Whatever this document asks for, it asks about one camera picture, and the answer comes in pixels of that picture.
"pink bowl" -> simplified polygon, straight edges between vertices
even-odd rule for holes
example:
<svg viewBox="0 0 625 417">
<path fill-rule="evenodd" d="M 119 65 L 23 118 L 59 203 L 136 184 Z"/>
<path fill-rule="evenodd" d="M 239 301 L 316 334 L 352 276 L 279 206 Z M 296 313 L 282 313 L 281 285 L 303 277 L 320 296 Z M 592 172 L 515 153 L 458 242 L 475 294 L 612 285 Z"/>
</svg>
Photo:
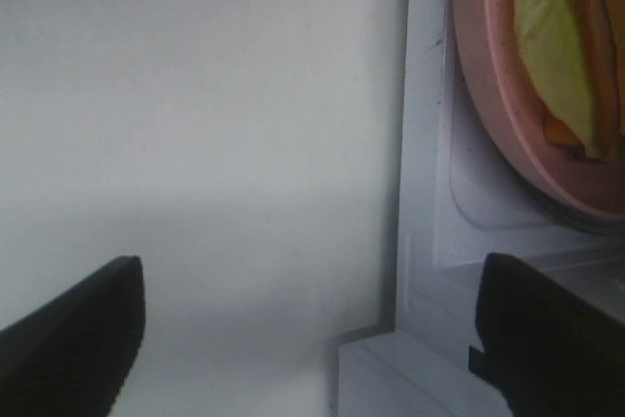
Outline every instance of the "pink bowl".
<svg viewBox="0 0 625 417">
<path fill-rule="evenodd" d="M 453 0 L 458 50 L 479 117 L 532 185 L 606 222 L 625 221 L 625 161 L 575 160 L 543 136 L 543 105 L 518 53 L 514 0 Z"/>
</svg>

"white wall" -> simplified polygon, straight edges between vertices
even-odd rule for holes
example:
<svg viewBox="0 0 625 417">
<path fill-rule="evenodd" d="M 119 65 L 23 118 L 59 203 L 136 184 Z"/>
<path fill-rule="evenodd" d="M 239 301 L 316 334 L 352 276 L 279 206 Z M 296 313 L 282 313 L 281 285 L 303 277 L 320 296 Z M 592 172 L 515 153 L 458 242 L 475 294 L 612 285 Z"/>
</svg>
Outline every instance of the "white wall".
<svg viewBox="0 0 625 417">
<path fill-rule="evenodd" d="M 120 254 L 115 416 L 323 416 L 393 321 L 406 0 L 0 0 L 0 327 Z"/>
</svg>

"pink plate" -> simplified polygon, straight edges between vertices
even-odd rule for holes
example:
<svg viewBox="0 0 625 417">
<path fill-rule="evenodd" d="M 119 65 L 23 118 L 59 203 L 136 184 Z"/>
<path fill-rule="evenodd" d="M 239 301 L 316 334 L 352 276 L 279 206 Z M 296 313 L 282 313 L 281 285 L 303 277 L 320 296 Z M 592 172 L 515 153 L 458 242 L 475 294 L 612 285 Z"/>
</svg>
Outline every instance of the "pink plate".
<svg viewBox="0 0 625 417">
<path fill-rule="evenodd" d="M 547 195 L 625 221 L 625 159 L 576 161 L 543 137 L 542 103 L 518 53 L 514 0 L 453 0 L 458 50 L 479 117 L 512 166 Z"/>
</svg>

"black object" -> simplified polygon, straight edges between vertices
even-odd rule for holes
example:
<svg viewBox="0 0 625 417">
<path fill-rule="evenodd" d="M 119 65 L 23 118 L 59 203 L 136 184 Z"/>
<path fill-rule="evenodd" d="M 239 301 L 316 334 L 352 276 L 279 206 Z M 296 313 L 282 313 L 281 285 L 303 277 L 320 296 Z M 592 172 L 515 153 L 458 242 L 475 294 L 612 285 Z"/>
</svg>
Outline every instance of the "black object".
<svg viewBox="0 0 625 417">
<path fill-rule="evenodd" d="M 625 416 L 625 326 L 512 256 L 484 264 L 469 368 L 517 417 Z"/>
<path fill-rule="evenodd" d="M 0 416 L 105 417 L 145 326 L 141 260 L 109 262 L 0 332 Z"/>
</svg>

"black plastic piece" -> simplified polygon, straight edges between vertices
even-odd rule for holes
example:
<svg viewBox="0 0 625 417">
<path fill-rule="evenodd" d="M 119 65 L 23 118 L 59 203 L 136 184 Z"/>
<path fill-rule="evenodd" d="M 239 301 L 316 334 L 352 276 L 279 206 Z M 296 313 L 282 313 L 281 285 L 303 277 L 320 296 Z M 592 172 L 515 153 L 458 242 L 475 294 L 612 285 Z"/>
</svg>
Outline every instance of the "black plastic piece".
<svg viewBox="0 0 625 417">
<path fill-rule="evenodd" d="M 625 416 L 625 326 L 512 256 L 484 264 L 469 368 L 517 417 Z"/>
<path fill-rule="evenodd" d="M 0 416 L 105 417 L 145 327 L 141 260 L 109 262 L 0 332 Z"/>
</svg>

